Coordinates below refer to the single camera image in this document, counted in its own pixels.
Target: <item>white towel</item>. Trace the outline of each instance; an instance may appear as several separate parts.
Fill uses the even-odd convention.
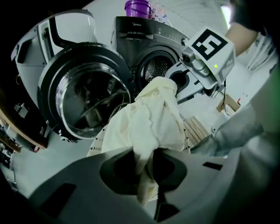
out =
[[[142,182],[138,188],[138,200],[143,204],[154,187],[153,180],[147,181],[149,175],[144,170],[152,159],[153,151],[159,147],[176,151],[184,149],[184,124],[179,114],[176,92],[176,83],[171,79],[154,78],[139,93],[134,103],[112,117],[104,136],[101,152],[133,147],[135,172],[141,175]]]

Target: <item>midea logo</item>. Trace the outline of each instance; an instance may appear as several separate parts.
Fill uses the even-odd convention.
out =
[[[141,24],[138,24],[138,23],[132,23],[132,26],[141,26]]]

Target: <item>washing machine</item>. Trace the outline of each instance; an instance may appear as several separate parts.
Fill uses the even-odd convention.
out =
[[[122,56],[95,38],[86,10],[53,15],[15,46],[22,83],[49,127],[63,139],[92,139],[131,102],[132,74]]]
[[[171,26],[138,17],[116,17],[111,45],[128,64],[134,97],[179,61],[189,38]]]

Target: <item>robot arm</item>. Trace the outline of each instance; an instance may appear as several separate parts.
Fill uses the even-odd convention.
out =
[[[209,135],[191,149],[192,154],[223,157],[237,147],[242,147],[254,136],[263,133],[251,104],[245,106],[231,119],[219,127],[215,134]]]
[[[222,88],[235,64],[233,43],[209,27],[196,33],[186,46],[180,61],[165,75],[178,86],[176,97],[179,104],[196,93],[211,95]]]

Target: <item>wooden shelf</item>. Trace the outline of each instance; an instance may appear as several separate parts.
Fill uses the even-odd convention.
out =
[[[7,137],[0,137],[0,141],[8,146],[10,149],[16,151],[16,152],[21,152],[21,147],[17,146],[15,143],[11,142]]]
[[[9,104],[2,88],[0,88],[0,117],[2,117],[14,131],[30,143],[38,146],[39,148],[47,148],[47,139],[39,132],[29,128],[30,124],[28,124],[28,122],[16,113],[13,105]]]

